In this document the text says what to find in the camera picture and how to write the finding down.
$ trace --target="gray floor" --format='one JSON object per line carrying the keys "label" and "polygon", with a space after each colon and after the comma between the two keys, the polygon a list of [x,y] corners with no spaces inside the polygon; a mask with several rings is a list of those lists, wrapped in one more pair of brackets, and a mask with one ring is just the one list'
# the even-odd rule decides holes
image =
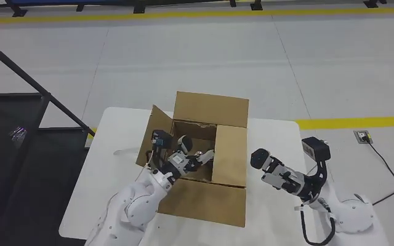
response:
{"label": "gray floor", "polygon": [[[109,106],[171,111],[177,90],[249,98],[256,118],[394,115],[389,15],[18,24],[0,32],[0,49],[92,127]],[[33,91],[3,64],[0,75],[1,93]],[[54,106],[42,122],[71,125]],[[394,167],[394,129],[368,130]],[[302,132],[311,135],[330,143],[341,193],[377,200],[394,191],[394,177],[353,129]],[[392,244],[393,206],[394,198],[376,206]]]}

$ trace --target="yellow floor line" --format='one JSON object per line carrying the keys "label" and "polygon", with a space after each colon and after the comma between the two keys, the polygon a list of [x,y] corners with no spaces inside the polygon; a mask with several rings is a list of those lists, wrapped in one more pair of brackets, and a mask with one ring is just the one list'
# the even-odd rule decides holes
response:
{"label": "yellow floor line", "polygon": [[0,17],[0,24],[37,23],[37,22],[89,22],[99,20],[141,20],[152,18],[201,18],[201,17],[247,17],[263,15],[364,15],[394,14],[394,8],[362,8],[362,9],[296,9],[296,10],[263,10],[263,11],[204,11],[204,12],[164,12],[122,15],[70,15],[42,17]]}
{"label": "yellow floor line", "polygon": [[300,126],[300,130],[394,127],[394,117],[298,119],[295,122]]}

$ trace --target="open cardboard box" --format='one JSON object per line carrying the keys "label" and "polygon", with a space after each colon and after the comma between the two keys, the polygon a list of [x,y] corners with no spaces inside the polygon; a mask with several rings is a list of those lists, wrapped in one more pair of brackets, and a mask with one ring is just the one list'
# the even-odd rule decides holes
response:
{"label": "open cardboard box", "polygon": [[245,227],[247,114],[249,100],[177,92],[174,118],[153,105],[137,164],[144,166],[153,130],[193,140],[193,149],[215,149],[213,163],[177,180],[159,212]]}

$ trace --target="electrical socket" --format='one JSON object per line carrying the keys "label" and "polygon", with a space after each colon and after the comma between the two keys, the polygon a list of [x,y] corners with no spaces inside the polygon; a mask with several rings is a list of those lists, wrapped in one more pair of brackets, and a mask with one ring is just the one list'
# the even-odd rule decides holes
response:
{"label": "electrical socket", "polygon": [[369,142],[373,143],[371,135],[367,130],[354,130],[353,133],[355,134],[358,143],[368,144],[367,141],[363,140],[364,136],[367,136],[369,138]]}

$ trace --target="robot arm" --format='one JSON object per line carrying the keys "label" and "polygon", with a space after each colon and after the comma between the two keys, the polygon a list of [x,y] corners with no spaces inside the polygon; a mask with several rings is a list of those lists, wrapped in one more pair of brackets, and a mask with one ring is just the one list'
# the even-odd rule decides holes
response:
{"label": "robot arm", "polygon": [[[339,201],[331,182],[327,181],[326,161],[331,158],[329,146],[315,137],[302,140],[304,152],[317,164],[317,172],[304,175],[258,149],[251,156],[251,165],[265,173],[262,181],[276,189],[300,197],[301,222],[304,238],[310,245],[384,245],[388,246],[385,233],[366,197],[355,194],[343,202]],[[309,205],[319,212],[327,238],[322,242],[310,242],[305,230],[303,206]]]}
{"label": "robot arm", "polygon": [[168,136],[163,131],[153,132],[153,148],[146,166],[134,183],[108,201],[106,210],[86,240],[86,246],[137,246],[148,223],[156,215],[160,201],[175,181],[188,172],[195,172],[214,157],[213,150],[188,156],[192,142],[187,136],[182,136],[178,150],[165,161],[161,150],[169,147],[172,137]]}

